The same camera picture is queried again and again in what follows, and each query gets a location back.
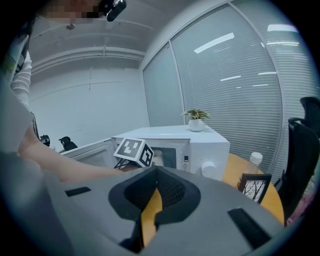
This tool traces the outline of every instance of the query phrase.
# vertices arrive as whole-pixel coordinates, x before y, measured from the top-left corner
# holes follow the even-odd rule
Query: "white wall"
[[[50,147],[60,151],[64,136],[80,147],[148,127],[138,65],[126,59],[86,59],[33,76],[30,108],[39,135],[49,135]]]
[[[142,72],[154,55],[184,25],[221,3],[226,3],[226,0],[198,0],[182,9],[181,12],[176,15],[153,39],[140,64],[139,70]]]

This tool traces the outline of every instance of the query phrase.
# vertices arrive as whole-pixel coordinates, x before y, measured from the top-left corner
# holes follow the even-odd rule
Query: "black mesh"
[[[157,174],[150,172],[124,191],[125,198],[143,211],[149,203],[157,187]]]
[[[161,195],[163,209],[176,204],[185,196],[186,187],[164,172],[158,171],[157,181],[157,188]]]

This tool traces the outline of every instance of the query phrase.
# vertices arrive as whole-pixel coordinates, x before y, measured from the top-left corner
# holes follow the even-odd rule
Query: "water bottle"
[[[262,154],[253,152],[250,156],[250,162],[245,170],[245,174],[258,174],[259,165],[262,162]]]

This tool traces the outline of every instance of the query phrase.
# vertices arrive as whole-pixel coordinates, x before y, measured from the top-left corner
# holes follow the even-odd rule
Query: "potted plant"
[[[210,115],[207,112],[201,111],[200,109],[189,109],[183,113],[185,116],[189,116],[189,128],[193,132],[201,132],[205,129],[206,123],[203,119],[210,119]]]

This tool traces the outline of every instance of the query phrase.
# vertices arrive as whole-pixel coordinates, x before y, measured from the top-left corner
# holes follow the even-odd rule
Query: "wooden table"
[[[222,181],[236,189],[240,177],[247,168],[247,164],[248,161],[230,153]],[[284,210],[278,192],[272,183],[269,184],[260,205],[272,213],[278,221],[284,225]],[[162,199],[158,189],[156,189],[148,205],[141,214],[141,228],[144,246],[147,246],[156,234],[155,217],[160,211],[162,211]]]
[[[243,172],[246,170],[247,165],[248,161],[230,153],[222,181],[236,187]],[[278,192],[271,182],[260,205],[272,213],[282,225],[285,224],[284,209]]]

